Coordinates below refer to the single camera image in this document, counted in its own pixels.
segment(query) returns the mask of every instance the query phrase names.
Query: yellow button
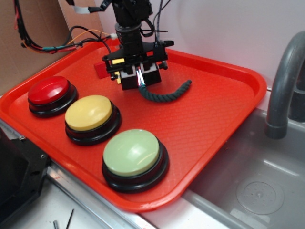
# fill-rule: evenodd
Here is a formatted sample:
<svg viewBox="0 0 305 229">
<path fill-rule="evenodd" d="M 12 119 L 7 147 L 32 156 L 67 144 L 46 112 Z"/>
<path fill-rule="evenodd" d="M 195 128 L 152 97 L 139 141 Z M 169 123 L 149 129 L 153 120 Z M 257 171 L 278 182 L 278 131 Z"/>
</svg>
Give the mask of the yellow button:
<svg viewBox="0 0 305 229">
<path fill-rule="evenodd" d="M 111 116 L 112 106 L 102 95 L 90 95 L 74 102 L 66 111 L 67 125 L 77 131 L 97 128 Z"/>
</svg>

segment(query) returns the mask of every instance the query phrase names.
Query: stainless steel sink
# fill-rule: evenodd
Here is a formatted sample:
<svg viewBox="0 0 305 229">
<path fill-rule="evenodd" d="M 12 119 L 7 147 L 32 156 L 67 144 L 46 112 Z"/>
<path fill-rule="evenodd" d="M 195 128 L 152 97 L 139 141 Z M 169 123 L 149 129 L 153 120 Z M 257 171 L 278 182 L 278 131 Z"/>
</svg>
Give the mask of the stainless steel sink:
<svg viewBox="0 0 305 229">
<path fill-rule="evenodd" d="M 230 228 L 304 228 L 305 125 L 272 140 L 265 117 L 254 110 L 183 197 Z"/>
</svg>

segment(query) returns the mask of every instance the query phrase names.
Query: rope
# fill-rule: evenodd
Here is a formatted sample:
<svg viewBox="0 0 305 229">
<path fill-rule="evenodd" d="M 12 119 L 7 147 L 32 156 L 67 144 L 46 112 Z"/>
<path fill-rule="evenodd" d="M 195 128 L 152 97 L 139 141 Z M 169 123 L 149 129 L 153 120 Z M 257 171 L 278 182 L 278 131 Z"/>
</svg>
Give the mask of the rope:
<svg viewBox="0 0 305 229">
<path fill-rule="evenodd" d="M 164 103 L 164 102 L 171 102 L 178 99 L 181 95 L 183 95 L 190 87 L 192 81 L 188 80 L 183 83 L 177 91 L 171 94 L 154 94 L 147 90 L 146 86 L 141 84 L 139 86 L 139 91 L 141 95 L 150 101 L 157 102 L 157 103 Z"/>
</svg>

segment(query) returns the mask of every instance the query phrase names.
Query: wire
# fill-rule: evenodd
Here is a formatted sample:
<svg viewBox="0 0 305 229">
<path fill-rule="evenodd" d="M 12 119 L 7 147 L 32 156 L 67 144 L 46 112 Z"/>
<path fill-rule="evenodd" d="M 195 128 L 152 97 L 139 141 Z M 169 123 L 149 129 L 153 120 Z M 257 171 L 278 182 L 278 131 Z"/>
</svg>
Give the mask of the wire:
<svg viewBox="0 0 305 229">
<path fill-rule="evenodd" d="M 22 40 L 22 47 L 27 48 L 35 53 L 50 53 L 50 54 L 54 54 L 57 52 L 67 52 L 67 51 L 73 51 L 76 50 L 78 47 L 82 47 L 84 43 L 86 42 L 102 42 L 109 53 L 111 53 L 111 50 L 109 48 L 109 46 L 107 45 L 106 41 L 110 38 L 110 35 L 107 33 L 104 33 L 102 31 L 99 30 L 89 30 L 85 27 L 82 26 L 73 26 L 70 31 L 69 34 L 65 40 L 65 42 L 60 45 L 60 46 L 54 46 L 54 47 L 42 47 L 38 44 L 36 44 L 28 35 L 24 22 L 23 22 L 23 18 L 22 18 L 22 14 L 21 14 L 21 9 L 20 9 L 20 4 L 19 4 L 19 0 L 13 0 L 14 3 L 14 9 L 15 9 L 15 24 L 14 24 L 14 28 L 18 29 L 18 32 L 20 34 L 20 38 Z M 81 33 L 80 35 L 78 35 L 77 37 L 75 37 L 74 39 L 71 40 L 71 34 L 72 31 L 74 29 L 82 29 L 85 30 L 85 32 Z M 85 33 L 91 33 L 95 38 L 87 38 L 84 39 L 80 42 L 77 43 L 73 43 L 77 38 L 79 38 L 80 36 L 82 36 Z"/>
<path fill-rule="evenodd" d="M 163 0 L 160 1 L 159 11 L 162 10 L 162 5 L 163 5 Z M 161 13 L 159 13 L 158 17 L 157 17 L 157 39 L 158 40 L 160 39 L 160 32 L 159 32 L 159 29 L 160 29 L 160 16 L 161 16 Z"/>
<path fill-rule="evenodd" d="M 155 15 L 155 17 L 153 18 L 153 21 L 152 21 L 152 23 L 153 23 L 153 26 L 155 27 L 155 20 L 156 20 L 156 18 L 157 18 L 157 16 L 158 15 L 160 15 L 161 14 L 161 11 L 168 5 L 168 3 L 170 3 L 171 2 L 171 0 L 168 0 L 167 2 L 166 2 L 166 4 L 162 7 L 161 6 L 161 2 L 160 2 L 160 10 L 159 10 L 159 12 L 157 12 L 157 14 Z M 156 40 L 156 42 L 159 40 L 158 39 L 158 36 L 157 36 L 157 33 L 155 33 L 155 40 Z"/>
<path fill-rule="evenodd" d="M 99 33 L 101 33 L 101 34 L 105 34 L 105 35 L 110 36 L 110 34 L 105 33 L 105 32 L 102 32 L 102 31 L 99 31 L 99 30 L 86 30 L 85 32 L 82 32 L 81 34 L 79 34 L 79 35 L 77 35 L 76 37 L 74 37 L 71 41 L 68 42 L 68 44 L 73 43 L 73 41 L 75 41 L 77 38 L 81 37 L 81 36 L 84 35 L 85 33 L 91 32 L 91 31 L 99 32 Z"/>
</svg>

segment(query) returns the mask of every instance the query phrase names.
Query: orange plastic tray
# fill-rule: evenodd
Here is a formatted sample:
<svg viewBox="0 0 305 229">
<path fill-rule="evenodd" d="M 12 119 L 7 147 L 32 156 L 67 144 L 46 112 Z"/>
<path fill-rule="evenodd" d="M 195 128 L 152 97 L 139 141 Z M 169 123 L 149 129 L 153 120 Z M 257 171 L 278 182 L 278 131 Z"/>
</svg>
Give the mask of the orange plastic tray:
<svg viewBox="0 0 305 229">
<path fill-rule="evenodd" d="M 193 83 L 178 100 L 154 103 L 145 100 L 137 89 L 123 91 L 109 77 L 99 79 L 94 64 L 101 62 L 105 54 L 102 44 L 92 43 L 35 74 L 3 95 L 0 118 L 101 196 L 127 211 L 153 210 L 177 199 L 266 92 L 264 79 L 254 71 L 168 50 L 169 69 L 161 70 L 162 82 L 148 89 L 167 94 L 188 79 Z M 108 141 L 77 146 L 65 134 L 64 114 L 40 119 L 28 109 L 27 92 L 32 85 L 54 75 L 70 80 L 80 98 L 92 94 L 108 97 L 122 114 L 118 133 L 140 128 L 155 134 L 169 153 L 165 178 L 139 194 L 110 189 L 101 169 Z"/>
</svg>

